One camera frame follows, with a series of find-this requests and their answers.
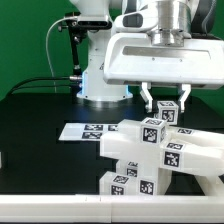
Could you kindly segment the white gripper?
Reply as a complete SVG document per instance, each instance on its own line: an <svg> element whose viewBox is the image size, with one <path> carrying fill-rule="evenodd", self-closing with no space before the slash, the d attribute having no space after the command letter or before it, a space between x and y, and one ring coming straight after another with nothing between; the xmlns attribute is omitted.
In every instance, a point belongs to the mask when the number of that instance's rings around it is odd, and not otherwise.
<svg viewBox="0 0 224 224"><path fill-rule="evenodd" d="M178 85L180 112L193 88L224 85L224 41L185 39L183 47L154 46L144 33L119 33L111 37L105 55L107 84L138 85L145 109L153 109L152 85Z"/></svg>

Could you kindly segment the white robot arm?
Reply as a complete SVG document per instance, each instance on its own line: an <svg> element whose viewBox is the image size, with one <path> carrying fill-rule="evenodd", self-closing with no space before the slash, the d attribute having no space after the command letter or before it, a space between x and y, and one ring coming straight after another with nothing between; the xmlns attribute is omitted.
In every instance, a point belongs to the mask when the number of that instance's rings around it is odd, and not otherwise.
<svg viewBox="0 0 224 224"><path fill-rule="evenodd" d="M216 0L69 0L81 14L77 24L99 30L109 24L109 8L121 7L112 23L103 79L139 85L146 110L149 89L177 86L183 105L193 88L224 86L224 41L208 34Z"/></svg>

